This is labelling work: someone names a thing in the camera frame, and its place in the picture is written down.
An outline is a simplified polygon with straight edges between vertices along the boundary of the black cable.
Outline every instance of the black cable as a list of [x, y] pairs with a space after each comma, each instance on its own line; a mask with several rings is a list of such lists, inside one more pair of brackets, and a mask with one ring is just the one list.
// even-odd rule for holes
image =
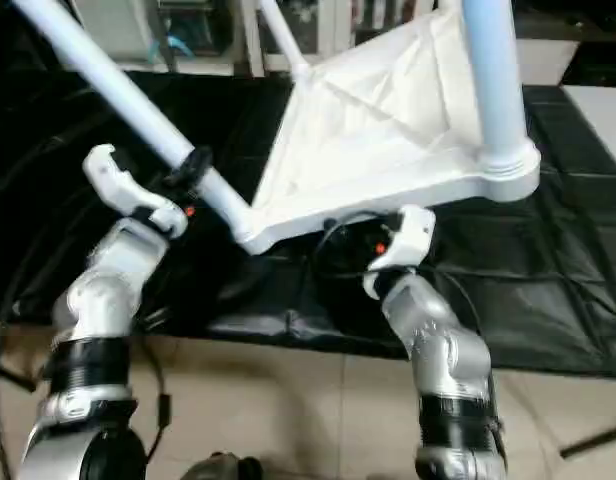
[[172, 419], [172, 402], [170, 395], [166, 393], [166, 378], [161, 363], [159, 362], [159, 357], [148, 344], [144, 332], [141, 332], [139, 335], [139, 345], [155, 374], [159, 392], [157, 397], [157, 434], [146, 454], [146, 463], [150, 463], [159, 448], [166, 428], [170, 425]]
[[348, 215], [344, 215], [336, 221], [334, 219], [327, 220], [326, 222], [324, 222], [324, 227], [326, 228], [326, 231], [312, 253], [313, 263], [319, 257], [328, 242], [331, 240], [332, 236], [339, 230], [341, 230], [343, 227], [348, 225], [350, 222], [354, 222], [360, 219], [372, 220], [377, 218], [384, 218], [385, 216], [386, 214], [384, 213], [379, 213], [372, 210], [360, 210], [357, 212], [350, 213]]

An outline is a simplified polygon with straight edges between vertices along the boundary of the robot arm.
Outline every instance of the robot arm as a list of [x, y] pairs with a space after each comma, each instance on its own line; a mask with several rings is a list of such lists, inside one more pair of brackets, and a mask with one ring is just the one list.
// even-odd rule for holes
[[95, 147], [84, 169], [102, 200], [123, 215], [97, 245], [88, 267], [62, 295], [53, 320], [62, 333], [45, 376], [20, 480], [143, 479], [146, 455], [129, 420], [128, 336], [141, 291], [172, 239], [187, 226], [169, 199], [144, 190], [117, 168], [114, 147]]
[[[402, 209], [402, 225], [391, 246], [369, 270], [418, 264], [430, 246], [431, 215], [414, 206]], [[382, 302], [412, 363], [420, 397], [420, 478], [504, 479], [489, 392], [490, 353], [483, 339], [463, 327], [444, 298], [414, 270], [368, 275], [365, 288]]]

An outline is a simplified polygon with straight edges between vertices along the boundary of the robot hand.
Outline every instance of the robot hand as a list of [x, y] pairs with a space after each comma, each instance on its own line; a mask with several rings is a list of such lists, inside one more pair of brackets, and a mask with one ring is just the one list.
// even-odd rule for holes
[[414, 206], [401, 213], [392, 244], [369, 267], [381, 272], [368, 275], [364, 286], [381, 300], [412, 362], [422, 434], [417, 473], [422, 480], [502, 480], [488, 347], [414, 269], [384, 270], [419, 264], [430, 246], [432, 213]]

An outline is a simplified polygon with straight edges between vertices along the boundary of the shelf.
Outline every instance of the shelf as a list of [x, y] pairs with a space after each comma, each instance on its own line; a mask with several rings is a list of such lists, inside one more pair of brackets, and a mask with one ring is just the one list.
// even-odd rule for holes
[[[176, 57], [179, 73], [188, 75], [218, 75], [230, 77], [235, 73], [234, 45], [218, 57]], [[117, 62], [126, 71], [167, 73], [168, 68], [163, 62], [149, 64], [144, 62]]]

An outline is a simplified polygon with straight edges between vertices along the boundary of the white tripod base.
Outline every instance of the white tripod base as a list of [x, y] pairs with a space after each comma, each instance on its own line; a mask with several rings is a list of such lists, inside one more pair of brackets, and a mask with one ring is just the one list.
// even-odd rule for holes
[[[507, 116], [480, 121], [479, 106], [497, 118], [497, 104], [493, 92], [477, 100], [479, 67], [463, 28], [461, 9], [449, 7], [311, 69], [295, 62], [295, 90], [253, 205], [271, 236], [321, 230], [327, 218], [358, 210], [509, 202], [537, 188], [540, 155], [526, 135], [518, 77], [502, 98]], [[486, 143], [499, 124], [508, 127]]]

